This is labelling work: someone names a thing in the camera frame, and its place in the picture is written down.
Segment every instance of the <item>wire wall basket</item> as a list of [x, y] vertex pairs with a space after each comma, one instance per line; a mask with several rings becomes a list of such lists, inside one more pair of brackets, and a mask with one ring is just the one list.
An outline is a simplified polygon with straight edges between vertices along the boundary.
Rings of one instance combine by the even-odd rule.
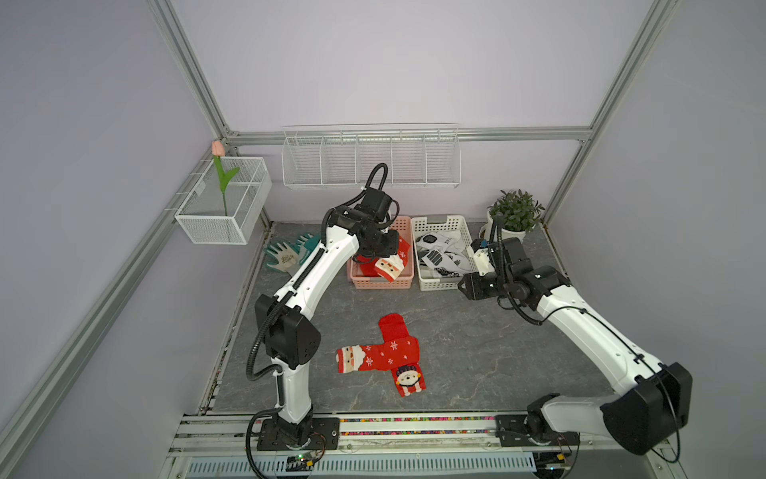
[[222, 156], [221, 165], [226, 171], [239, 168], [226, 188], [228, 214], [218, 171], [210, 161], [175, 219], [196, 244], [247, 244], [271, 190], [271, 177], [263, 158]]
[[284, 184], [290, 189], [355, 188], [381, 162], [388, 165], [388, 186], [454, 188], [460, 184], [457, 127], [286, 131], [282, 147]]

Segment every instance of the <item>gardening glove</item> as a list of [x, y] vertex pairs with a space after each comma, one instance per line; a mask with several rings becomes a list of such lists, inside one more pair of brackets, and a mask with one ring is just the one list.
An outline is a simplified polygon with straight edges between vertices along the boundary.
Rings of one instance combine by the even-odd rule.
[[298, 237], [295, 245], [298, 248], [298, 255], [300, 257], [301, 264], [305, 263], [306, 260], [309, 259], [311, 253], [316, 249], [317, 245], [319, 245], [319, 239], [321, 239], [319, 236], [312, 235], [311, 233], [304, 233]]
[[300, 267], [298, 252], [295, 251], [289, 244], [269, 244], [269, 246], [266, 248], [266, 252], [277, 260], [276, 263], [266, 263], [266, 266], [270, 267], [271, 269], [275, 271], [282, 271], [284, 273], [290, 273], [289, 269], [293, 266], [297, 266], [295, 271], [298, 271], [298, 267]]

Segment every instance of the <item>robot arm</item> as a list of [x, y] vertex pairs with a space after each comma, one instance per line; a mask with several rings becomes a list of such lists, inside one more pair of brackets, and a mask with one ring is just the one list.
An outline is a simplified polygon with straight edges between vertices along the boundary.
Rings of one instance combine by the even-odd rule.
[[[495, 225], [502, 224], [497, 218]], [[479, 272], [467, 274], [459, 289], [471, 300], [501, 296], [525, 320], [556, 325], [606, 376], [613, 395], [600, 398], [544, 396], [528, 407], [523, 433], [537, 442], [560, 432], [612, 437], [634, 454], [686, 425], [692, 377], [680, 364], [662, 364], [614, 326], [580, 296], [553, 267], [532, 267], [518, 238], [469, 247]], [[528, 307], [542, 321], [521, 310]]]
[[[375, 173], [383, 169], [377, 189], [371, 187]], [[298, 272], [272, 297], [262, 294], [255, 303], [258, 334], [247, 359], [251, 380], [273, 372], [277, 377], [277, 427], [283, 442], [301, 446], [308, 442], [313, 409], [309, 397], [309, 361], [319, 348], [321, 335], [311, 324], [319, 299], [346, 261], [357, 254], [386, 258], [399, 249], [399, 234], [388, 230], [388, 209], [396, 203], [383, 193], [388, 174], [384, 163], [370, 173], [362, 193], [331, 208], [322, 220], [322, 240]], [[353, 208], [353, 203], [360, 201]], [[261, 342], [272, 366], [253, 372]]]

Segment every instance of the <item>ventilation grille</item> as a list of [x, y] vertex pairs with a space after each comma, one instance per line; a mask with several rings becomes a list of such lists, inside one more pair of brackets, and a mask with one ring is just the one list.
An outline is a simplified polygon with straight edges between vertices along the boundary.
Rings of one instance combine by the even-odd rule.
[[[306, 476], [306, 472], [285, 472], [286, 455], [255, 458], [267, 477]], [[350, 454], [327, 455], [316, 463], [313, 476], [342, 475], [434, 476], [489, 472], [535, 472], [531, 452], [482, 452], [475, 454]], [[195, 458], [187, 478], [253, 477], [246, 458]]]

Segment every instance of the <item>mounting plate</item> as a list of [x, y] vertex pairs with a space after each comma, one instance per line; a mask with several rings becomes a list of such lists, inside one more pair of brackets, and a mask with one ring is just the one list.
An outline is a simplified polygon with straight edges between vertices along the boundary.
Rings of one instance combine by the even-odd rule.
[[[338, 437], [340, 437], [340, 420], [337, 418], [312, 418], [311, 432], [309, 433], [310, 442], [303, 450], [322, 449], [322, 438], [314, 435], [321, 434], [327, 440], [324, 445], [325, 450], [331, 451], [338, 448]], [[294, 451], [295, 446], [290, 447], [285, 442], [285, 438], [277, 428], [277, 421], [273, 418], [264, 420], [260, 425], [260, 434], [258, 435], [258, 451]]]
[[[501, 414], [495, 416], [497, 429], [495, 436], [500, 438], [500, 445], [504, 448], [520, 446], [558, 446], [555, 438], [551, 441], [535, 441], [527, 434], [526, 414]], [[580, 444], [578, 433], [576, 432], [554, 432], [553, 434], [561, 438], [563, 445], [573, 447]]]

